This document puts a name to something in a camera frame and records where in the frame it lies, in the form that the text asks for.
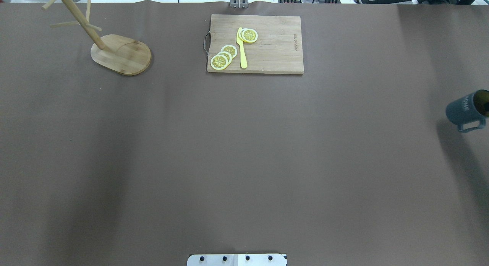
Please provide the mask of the lemon slice far end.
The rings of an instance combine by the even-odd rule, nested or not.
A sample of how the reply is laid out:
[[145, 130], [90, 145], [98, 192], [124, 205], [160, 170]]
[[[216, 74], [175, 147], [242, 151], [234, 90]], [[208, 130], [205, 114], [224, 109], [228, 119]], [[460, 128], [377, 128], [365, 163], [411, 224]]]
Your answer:
[[220, 55], [215, 55], [210, 59], [210, 67], [214, 70], [224, 70], [228, 65], [226, 58]]

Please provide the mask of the bamboo cutting board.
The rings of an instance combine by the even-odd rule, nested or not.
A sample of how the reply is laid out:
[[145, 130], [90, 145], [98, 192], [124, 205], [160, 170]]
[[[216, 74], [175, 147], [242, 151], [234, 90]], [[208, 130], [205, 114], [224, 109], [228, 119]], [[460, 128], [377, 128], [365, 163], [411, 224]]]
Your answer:
[[[248, 67], [240, 66], [240, 50], [236, 43], [239, 27], [252, 28], [258, 33], [255, 43], [244, 42]], [[220, 52], [224, 45], [234, 45], [237, 56], [221, 73], [234, 74], [304, 74], [301, 18], [299, 16], [263, 16], [213, 14], [210, 19], [210, 59]]]

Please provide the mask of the yellow plastic knife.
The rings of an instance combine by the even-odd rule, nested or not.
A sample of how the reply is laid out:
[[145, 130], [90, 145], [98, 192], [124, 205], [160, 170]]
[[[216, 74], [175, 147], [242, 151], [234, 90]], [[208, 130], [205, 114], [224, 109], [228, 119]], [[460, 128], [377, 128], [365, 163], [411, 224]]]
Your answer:
[[238, 44], [240, 50], [240, 66], [242, 69], [246, 69], [248, 67], [248, 62], [246, 59], [245, 48], [243, 42], [240, 41], [237, 42], [237, 35], [236, 35], [236, 43]]

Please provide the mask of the lemon slice top pair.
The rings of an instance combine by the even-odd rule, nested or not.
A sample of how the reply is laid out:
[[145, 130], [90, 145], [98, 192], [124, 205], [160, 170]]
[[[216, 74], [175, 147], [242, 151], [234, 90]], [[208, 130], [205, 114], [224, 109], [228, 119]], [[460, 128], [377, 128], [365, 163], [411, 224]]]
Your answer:
[[246, 43], [255, 43], [258, 40], [258, 33], [252, 28], [243, 28], [240, 32], [240, 38]]

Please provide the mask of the blue mug yellow inside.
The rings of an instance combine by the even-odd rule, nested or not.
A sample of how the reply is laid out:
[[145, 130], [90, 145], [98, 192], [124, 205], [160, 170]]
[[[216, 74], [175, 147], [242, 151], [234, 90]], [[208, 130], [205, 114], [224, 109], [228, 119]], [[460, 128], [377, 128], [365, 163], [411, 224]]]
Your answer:
[[488, 119], [488, 90], [477, 90], [447, 105], [447, 119], [457, 126], [458, 132], [481, 130]]

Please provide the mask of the lemon slice under pair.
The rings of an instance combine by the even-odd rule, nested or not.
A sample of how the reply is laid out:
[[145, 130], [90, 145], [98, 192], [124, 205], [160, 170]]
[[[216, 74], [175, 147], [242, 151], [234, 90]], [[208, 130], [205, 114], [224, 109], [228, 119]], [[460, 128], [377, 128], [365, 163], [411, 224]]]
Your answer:
[[237, 42], [238, 42], [238, 41], [240, 41], [240, 42], [245, 42], [245, 40], [243, 39], [242, 34], [241, 34], [241, 33], [242, 33], [242, 30], [243, 30], [243, 28], [241, 28], [241, 27], [240, 27], [240, 28], [238, 29], [238, 31], [237, 31]]

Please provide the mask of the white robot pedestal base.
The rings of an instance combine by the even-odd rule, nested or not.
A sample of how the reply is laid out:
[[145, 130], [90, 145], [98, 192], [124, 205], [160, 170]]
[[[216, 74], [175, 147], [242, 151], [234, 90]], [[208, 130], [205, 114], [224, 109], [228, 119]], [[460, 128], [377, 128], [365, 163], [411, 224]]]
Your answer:
[[190, 255], [187, 266], [287, 266], [286, 254], [244, 253], [244, 254], [194, 254]]

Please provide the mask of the lemon slice middle stack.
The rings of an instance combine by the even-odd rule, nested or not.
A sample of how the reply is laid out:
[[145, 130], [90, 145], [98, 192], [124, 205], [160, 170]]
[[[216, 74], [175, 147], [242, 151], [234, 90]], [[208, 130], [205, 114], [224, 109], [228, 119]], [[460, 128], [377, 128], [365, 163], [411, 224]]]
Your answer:
[[220, 55], [220, 56], [223, 56], [226, 58], [226, 65], [229, 65], [233, 59], [231, 53], [227, 52], [227, 51], [221, 51], [219, 53], [217, 53], [216, 55]]

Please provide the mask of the wooden cup rack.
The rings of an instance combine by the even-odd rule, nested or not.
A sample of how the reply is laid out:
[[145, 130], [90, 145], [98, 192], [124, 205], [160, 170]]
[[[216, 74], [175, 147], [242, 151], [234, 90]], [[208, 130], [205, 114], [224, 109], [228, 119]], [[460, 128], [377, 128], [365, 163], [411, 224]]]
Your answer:
[[[42, 6], [47, 10], [56, 0], [49, 0]], [[91, 58], [97, 64], [124, 76], [135, 76], [145, 71], [151, 63], [152, 52], [143, 42], [117, 34], [99, 36], [100, 27], [90, 23], [91, 0], [87, 0], [86, 12], [82, 13], [73, 0], [61, 0], [75, 21], [51, 24], [51, 28], [81, 26], [93, 41]]]

